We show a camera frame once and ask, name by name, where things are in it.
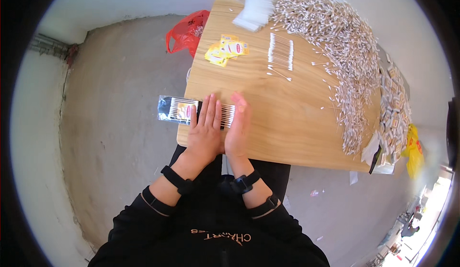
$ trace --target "printed logo on shirt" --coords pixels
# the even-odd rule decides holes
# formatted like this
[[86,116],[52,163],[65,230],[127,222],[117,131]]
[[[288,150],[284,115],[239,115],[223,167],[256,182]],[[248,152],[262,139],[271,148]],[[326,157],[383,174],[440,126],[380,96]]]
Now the printed logo on shirt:
[[190,232],[192,234],[206,233],[206,238],[204,238],[203,240],[208,240],[208,239],[213,239],[213,238],[229,238],[237,242],[240,246],[243,246],[243,242],[251,241],[251,236],[249,234],[242,234],[242,233],[241,234],[231,234],[229,232],[220,232],[217,234],[212,233],[211,235],[209,231],[198,230],[198,229],[191,229]]

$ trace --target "gray floor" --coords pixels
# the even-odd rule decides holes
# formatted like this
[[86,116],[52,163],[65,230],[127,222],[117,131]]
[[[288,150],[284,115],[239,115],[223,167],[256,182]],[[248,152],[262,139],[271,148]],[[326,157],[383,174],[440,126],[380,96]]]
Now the gray floor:
[[[96,248],[106,242],[112,218],[159,176],[176,146],[177,126],[155,115],[159,95],[185,91],[192,57],[187,50],[166,54],[164,40],[180,19],[142,18],[93,30],[67,80],[64,177],[83,235]],[[290,213],[334,267],[377,252],[410,195],[407,173],[358,176],[350,186],[348,171],[291,168]],[[319,195],[310,197],[312,190]]]

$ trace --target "black wristband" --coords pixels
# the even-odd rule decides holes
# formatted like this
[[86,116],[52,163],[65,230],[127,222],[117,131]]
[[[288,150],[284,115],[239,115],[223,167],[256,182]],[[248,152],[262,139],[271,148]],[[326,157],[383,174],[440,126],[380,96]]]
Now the black wristband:
[[268,211],[272,209],[275,209],[277,206],[278,206],[278,197],[276,197],[273,194],[267,198],[267,201],[265,201],[264,204],[248,209],[247,211],[249,212],[249,215],[251,217],[257,217],[257,216],[261,216],[267,213]]
[[177,187],[177,192],[180,195],[190,194],[193,191],[193,181],[190,179],[184,180],[182,177],[179,176],[174,170],[172,170],[169,166],[165,166],[161,173],[168,179],[170,183]]
[[142,197],[148,205],[150,205],[156,211],[163,213],[164,215],[171,215],[174,211],[173,206],[166,205],[163,202],[156,199],[156,197],[153,196],[153,194],[150,192],[148,186],[146,187],[146,189],[142,191]]
[[253,184],[259,179],[260,173],[254,169],[250,175],[242,175],[239,178],[234,179],[230,185],[236,194],[245,194],[253,189]]

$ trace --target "black pants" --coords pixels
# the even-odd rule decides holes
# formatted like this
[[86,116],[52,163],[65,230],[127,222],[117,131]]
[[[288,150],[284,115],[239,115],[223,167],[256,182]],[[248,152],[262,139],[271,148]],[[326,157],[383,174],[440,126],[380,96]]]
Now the black pants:
[[[185,147],[177,145],[171,163],[169,163],[169,167],[176,162],[179,155],[181,155],[185,149]],[[283,202],[284,195],[286,194],[286,187],[288,186],[287,183],[291,166],[289,164],[254,159],[250,159],[250,162],[254,169],[260,173],[265,184],[267,184],[279,200]],[[215,186],[220,181],[221,174],[222,155],[217,155],[216,159],[206,166],[196,179],[204,185]]]

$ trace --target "red plastic bag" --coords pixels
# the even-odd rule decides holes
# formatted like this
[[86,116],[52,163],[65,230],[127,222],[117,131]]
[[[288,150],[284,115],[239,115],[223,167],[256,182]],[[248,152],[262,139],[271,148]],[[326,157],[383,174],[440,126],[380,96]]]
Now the red plastic bag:
[[[200,10],[182,19],[176,26],[166,34],[166,49],[169,53],[180,51],[184,48],[189,49],[190,55],[195,57],[198,42],[200,42],[200,30],[204,28],[209,11]],[[171,36],[175,39],[173,50],[169,49]]]

